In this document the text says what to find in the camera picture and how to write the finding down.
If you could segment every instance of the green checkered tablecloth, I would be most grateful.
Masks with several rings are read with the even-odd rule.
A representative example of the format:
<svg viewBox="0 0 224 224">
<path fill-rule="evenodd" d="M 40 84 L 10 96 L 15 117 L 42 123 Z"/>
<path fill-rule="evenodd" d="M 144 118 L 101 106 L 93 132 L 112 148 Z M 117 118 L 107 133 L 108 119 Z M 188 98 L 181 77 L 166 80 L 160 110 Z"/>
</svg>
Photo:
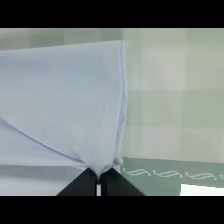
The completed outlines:
<svg viewBox="0 0 224 224">
<path fill-rule="evenodd" d="M 117 39 L 128 78 L 122 174 L 149 195 L 152 181 L 166 180 L 168 195 L 176 183 L 223 186 L 224 29 L 1 29 L 0 50 Z"/>
</svg>

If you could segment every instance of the checkered pattern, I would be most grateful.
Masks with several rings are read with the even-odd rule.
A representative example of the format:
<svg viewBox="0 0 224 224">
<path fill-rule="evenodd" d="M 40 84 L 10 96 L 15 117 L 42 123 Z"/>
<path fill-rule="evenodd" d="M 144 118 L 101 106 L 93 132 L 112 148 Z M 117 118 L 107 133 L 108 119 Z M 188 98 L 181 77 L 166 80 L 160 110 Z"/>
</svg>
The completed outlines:
<svg viewBox="0 0 224 224">
<path fill-rule="evenodd" d="M 224 29 L 0 30 L 0 50 L 123 39 L 129 158 L 224 162 Z"/>
</svg>

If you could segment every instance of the blue fabric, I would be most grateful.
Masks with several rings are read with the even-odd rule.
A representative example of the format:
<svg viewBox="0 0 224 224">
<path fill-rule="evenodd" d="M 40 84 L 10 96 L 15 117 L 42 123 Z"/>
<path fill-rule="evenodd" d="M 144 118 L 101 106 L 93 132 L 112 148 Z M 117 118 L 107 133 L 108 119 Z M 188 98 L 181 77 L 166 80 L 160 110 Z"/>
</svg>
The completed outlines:
<svg viewBox="0 0 224 224">
<path fill-rule="evenodd" d="M 0 51 L 0 165 L 120 165 L 126 119 L 120 41 Z"/>
</svg>

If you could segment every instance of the white swirl pattern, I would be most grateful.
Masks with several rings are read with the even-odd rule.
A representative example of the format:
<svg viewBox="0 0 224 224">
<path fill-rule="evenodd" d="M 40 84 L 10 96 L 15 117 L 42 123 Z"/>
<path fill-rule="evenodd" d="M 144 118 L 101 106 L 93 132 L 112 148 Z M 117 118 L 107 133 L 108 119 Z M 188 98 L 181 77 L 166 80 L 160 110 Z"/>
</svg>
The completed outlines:
<svg viewBox="0 0 224 224">
<path fill-rule="evenodd" d="M 137 169 L 137 170 L 127 171 L 125 168 L 123 168 L 123 172 L 125 172 L 131 176 L 138 176 L 138 175 L 143 175 L 143 174 L 152 176 L 151 173 L 145 169 Z M 157 175 L 157 176 L 163 177 L 163 178 L 168 178 L 168 177 L 173 177 L 173 176 L 179 176 L 180 178 L 184 178 L 184 175 L 177 171 L 166 171 L 163 173 L 157 173 L 156 170 L 153 170 L 152 173 L 154 175 Z M 194 180 L 204 180 L 204 179 L 208 179 L 208 178 L 213 178 L 214 181 L 218 180 L 218 178 L 214 174 L 211 174 L 211 173 L 199 173 L 199 174 L 190 175 L 188 172 L 185 172 L 185 176 L 187 176 L 191 179 L 194 179 Z M 219 178 L 224 180 L 224 174 L 219 174 Z"/>
</svg>

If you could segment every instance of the black bar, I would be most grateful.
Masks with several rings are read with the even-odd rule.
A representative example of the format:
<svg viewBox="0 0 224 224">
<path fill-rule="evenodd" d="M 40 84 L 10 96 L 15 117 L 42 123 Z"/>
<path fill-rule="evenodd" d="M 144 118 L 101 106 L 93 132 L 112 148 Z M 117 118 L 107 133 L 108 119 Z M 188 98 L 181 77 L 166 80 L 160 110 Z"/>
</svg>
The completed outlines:
<svg viewBox="0 0 224 224">
<path fill-rule="evenodd" d="M 114 169 L 102 174 L 100 184 L 101 196 L 145 196 Z"/>
<path fill-rule="evenodd" d="M 96 196 L 97 176 L 86 169 L 57 196 Z"/>
</svg>

